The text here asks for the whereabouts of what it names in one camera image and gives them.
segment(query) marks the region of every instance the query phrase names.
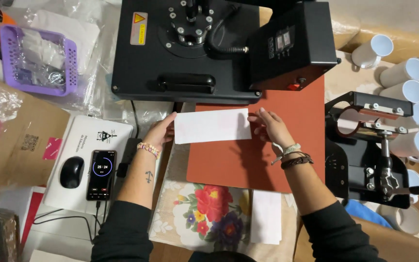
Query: human arm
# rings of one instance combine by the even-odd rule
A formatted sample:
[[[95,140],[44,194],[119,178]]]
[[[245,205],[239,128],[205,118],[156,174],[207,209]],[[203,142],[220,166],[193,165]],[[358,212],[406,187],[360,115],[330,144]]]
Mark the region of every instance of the human arm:
[[[284,122],[275,113],[261,108],[256,115],[249,116],[248,121],[259,125],[255,134],[260,135],[261,140],[274,142],[282,148],[295,144]],[[300,156],[293,153],[281,161]],[[316,261],[383,261],[378,258],[377,249],[369,244],[369,236],[323,184],[311,164],[297,164],[284,172],[310,235]]]
[[[159,151],[162,144],[172,140],[172,122],[176,113],[152,125],[143,139]],[[137,150],[117,200],[94,239],[91,260],[148,261],[153,244],[148,239],[148,223],[153,199],[155,156]]]

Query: orange heat press base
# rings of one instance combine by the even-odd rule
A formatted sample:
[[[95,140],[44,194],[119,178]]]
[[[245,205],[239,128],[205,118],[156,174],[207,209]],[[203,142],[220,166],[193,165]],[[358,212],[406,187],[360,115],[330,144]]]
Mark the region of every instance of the orange heat press base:
[[[248,107],[249,115],[260,107],[282,118],[302,151],[311,155],[324,182],[324,76],[302,91],[267,90],[257,104],[197,104],[195,111]],[[292,193],[281,162],[271,165],[276,155],[271,143],[253,134],[251,140],[216,141],[190,145],[187,180],[194,183]]]

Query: black computer mouse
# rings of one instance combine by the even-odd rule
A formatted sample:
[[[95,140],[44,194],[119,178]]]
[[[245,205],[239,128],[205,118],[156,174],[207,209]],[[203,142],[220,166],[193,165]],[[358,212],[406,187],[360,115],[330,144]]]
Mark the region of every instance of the black computer mouse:
[[[83,173],[83,158],[71,157],[64,162],[59,175],[61,185],[65,188],[77,188]]]

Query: black sleeve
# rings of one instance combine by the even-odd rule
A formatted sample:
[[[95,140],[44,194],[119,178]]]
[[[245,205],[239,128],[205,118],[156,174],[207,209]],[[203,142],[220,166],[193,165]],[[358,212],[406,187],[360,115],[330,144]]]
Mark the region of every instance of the black sleeve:
[[[317,262],[385,262],[378,258],[378,250],[370,245],[370,237],[361,225],[339,202],[302,216],[302,220]]]
[[[144,206],[115,201],[93,240],[91,261],[148,261],[153,250],[147,231],[150,216]]]

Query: caution sticker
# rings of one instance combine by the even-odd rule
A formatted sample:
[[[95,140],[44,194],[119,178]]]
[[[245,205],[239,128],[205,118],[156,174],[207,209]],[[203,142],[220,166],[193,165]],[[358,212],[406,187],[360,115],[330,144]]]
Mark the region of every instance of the caution sticker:
[[[147,38],[148,13],[134,12],[132,21],[130,44],[139,46],[145,45],[145,40]]]

